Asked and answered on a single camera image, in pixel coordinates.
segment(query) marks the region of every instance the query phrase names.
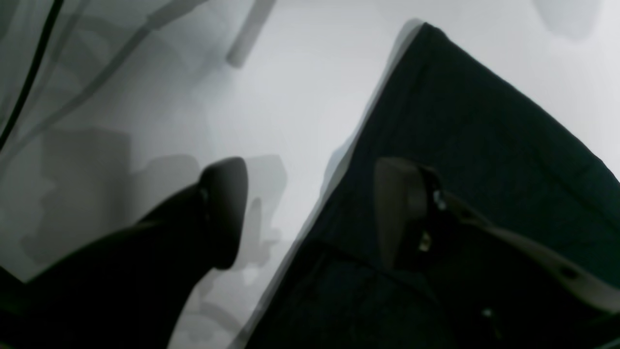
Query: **cable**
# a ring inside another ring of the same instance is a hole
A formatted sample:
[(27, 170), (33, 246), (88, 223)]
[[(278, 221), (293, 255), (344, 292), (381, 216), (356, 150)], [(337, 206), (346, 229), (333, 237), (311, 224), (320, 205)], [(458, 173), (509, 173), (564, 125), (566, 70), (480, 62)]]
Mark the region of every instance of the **cable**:
[(30, 93), (30, 89), (32, 88), (35, 78), (37, 77), (39, 66), (41, 66), (41, 61), (43, 60), (43, 54), (45, 53), (45, 49), (47, 48), (47, 43), (50, 40), (51, 31), (54, 28), (54, 23), (56, 23), (56, 18), (58, 18), (61, 7), (63, 7), (63, 0), (54, 0), (54, 3), (51, 5), (50, 13), (47, 15), (47, 19), (45, 20), (45, 24), (43, 25), (43, 30), (41, 31), (41, 36), (39, 37), (37, 50), (35, 51), (35, 55), (32, 58), (32, 63), (30, 64), (30, 70), (28, 70), (28, 75), (26, 76), (26, 80), (24, 81), (22, 90), (19, 93), (17, 102), (15, 102), (15, 106), (13, 107), (13, 111), (11, 112), (11, 116), (6, 122), (6, 126), (4, 126), (2, 135), (0, 135), (0, 152), (4, 148), (4, 144), (6, 143), (7, 139), (9, 139), (9, 135), (11, 134), (11, 131), (13, 130), (13, 127), (15, 127), (15, 124), (17, 122), (17, 118), (19, 117), (19, 114), (24, 108), (26, 99), (28, 99), (28, 94)]

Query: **floor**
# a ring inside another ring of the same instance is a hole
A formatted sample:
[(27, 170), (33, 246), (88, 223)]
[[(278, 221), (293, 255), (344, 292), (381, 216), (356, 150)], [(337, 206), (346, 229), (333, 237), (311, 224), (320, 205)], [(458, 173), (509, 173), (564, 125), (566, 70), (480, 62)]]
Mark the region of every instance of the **floor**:
[[(0, 118), (51, 1), (5, 3)], [(0, 265), (28, 280), (243, 156), (241, 254), (196, 286), (169, 348), (242, 345), (417, 24), (444, 30), (618, 177), (618, 14), (613, 0), (66, 0), (0, 155)]]

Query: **black cable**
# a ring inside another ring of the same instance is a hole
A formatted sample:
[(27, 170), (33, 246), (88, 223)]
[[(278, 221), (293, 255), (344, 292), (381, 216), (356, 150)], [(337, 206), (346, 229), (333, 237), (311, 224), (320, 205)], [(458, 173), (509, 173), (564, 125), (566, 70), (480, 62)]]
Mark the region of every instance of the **black cable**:
[(63, 0), (54, 0), (54, 3), (51, 5), (50, 13), (47, 15), (47, 19), (43, 25), (43, 30), (41, 31), (41, 36), (39, 37), (39, 42), (37, 44), (37, 50), (32, 58), (30, 70), (28, 70), (28, 75), (26, 76), (26, 80), (22, 86), (22, 91), (19, 93), (17, 102), (15, 102), (15, 106), (13, 107), (9, 120), (6, 122), (6, 126), (4, 126), (2, 135), (0, 135), (0, 152), (2, 151), (2, 148), (4, 148), (4, 144), (7, 139), (9, 139), (9, 135), (17, 122), (17, 118), (24, 108), (26, 99), (28, 99), (28, 94), (30, 93), (32, 84), (35, 82), (35, 78), (37, 77), (39, 66), (43, 60), (43, 54), (45, 53), (47, 43), (50, 40), (51, 31), (54, 28), (54, 23), (56, 23), (56, 18), (58, 18), (61, 7), (63, 7)]

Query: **white floor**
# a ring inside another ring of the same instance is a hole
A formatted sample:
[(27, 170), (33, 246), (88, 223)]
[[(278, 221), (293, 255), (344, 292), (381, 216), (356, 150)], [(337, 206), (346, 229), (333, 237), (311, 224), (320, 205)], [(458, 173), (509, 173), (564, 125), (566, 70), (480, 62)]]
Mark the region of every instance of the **white floor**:
[[(195, 288), (170, 348), (226, 348), (239, 334), (416, 20), (444, 30), (620, 175), (620, 2), (279, 0), (249, 55), (235, 58), (240, 68), (226, 57), (254, 0), (209, 0), (159, 29), (199, 1), (157, 11), (169, 2), (66, 1), (0, 154), (0, 265), (27, 280), (134, 222), (209, 163), (243, 156), (241, 255)], [(0, 102), (14, 102), (50, 4), (19, 2), (0, 41)]]

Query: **black fabric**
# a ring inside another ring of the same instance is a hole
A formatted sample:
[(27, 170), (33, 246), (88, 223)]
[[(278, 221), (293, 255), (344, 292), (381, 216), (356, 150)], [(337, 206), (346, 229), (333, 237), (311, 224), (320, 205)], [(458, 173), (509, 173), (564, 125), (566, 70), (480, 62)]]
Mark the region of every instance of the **black fabric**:
[(424, 278), (379, 263), (372, 174), (381, 156), (434, 167), (448, 191), (494, 224), (620, 287), (615, 177), (550, 115), (425, 24), (248, 348), (454, 345)]

